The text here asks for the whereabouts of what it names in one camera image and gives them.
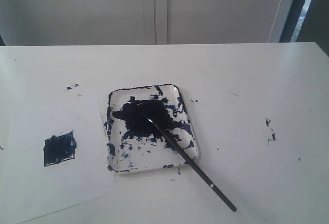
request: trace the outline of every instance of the cabinet door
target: cabinet door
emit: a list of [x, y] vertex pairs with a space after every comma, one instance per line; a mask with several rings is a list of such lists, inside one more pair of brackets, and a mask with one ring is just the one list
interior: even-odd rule
[[[170, 44], [278, 41], [292, 2], [292, 0], [167, 1], [167, 5], [163, 8], [168, 13], [166, 31], [167, 43]], [[156, 12], [158, 17], [158, 13], [161, 12], [158, 7]]]
[[153, 0], [2, 2], [0, 12], [17, 20], [12, 24], [7, 18], [1, 25], [7, 27], [6, 45], [154, 44]]

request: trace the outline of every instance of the black paintbrush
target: black paintbrush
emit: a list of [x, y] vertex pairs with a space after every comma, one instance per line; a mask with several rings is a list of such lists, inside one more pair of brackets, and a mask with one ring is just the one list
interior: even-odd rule
[[171, 134], [162, 130], [153, 120], [149, 119], [145, 114], [142, 114], [154, 127], [160, 132], [160, 134], [173, 146], [176, 151], [189, 163], [189, 165], [200, 175], [200, 177], [207, 183], [210, 188], [223, 200], [223, 202], [233, 211], [236, 211], [236, 207], [232, 202], [224, 195], [223, 192], [209, 179], [209, 177], [199, 168], [199, 166], [189, 157], [188, 154], [178, 145], [178, 143], [171, 138]]

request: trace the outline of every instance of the white table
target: white table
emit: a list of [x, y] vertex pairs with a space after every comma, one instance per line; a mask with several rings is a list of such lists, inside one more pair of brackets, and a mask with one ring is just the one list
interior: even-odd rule
[[28, 223], [328, 223], [329, 58], [314, 43], [1, 47], [0, 175], [16, 111], [94, 95], [105, 119], [112, 90], [164, 83], [238, 211], [184, 166], [116, 175], [115, 193]]

